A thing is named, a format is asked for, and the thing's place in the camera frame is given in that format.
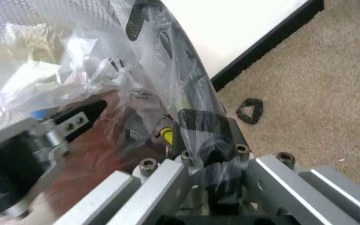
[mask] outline clear plastic bag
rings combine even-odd
[[[194,165],[207,168],[204,187],[240,176],[219,176],[234,157],[224,110],[160,1],[0,0],[0,129],[98,98],[108,108],[43,193],[63,208],[55,216],[112,171],[129,172],[145,157],[162,161],[165,142],[155,134],[165,118],[180,125]],[[82,180],[89,185],[75,187]]]

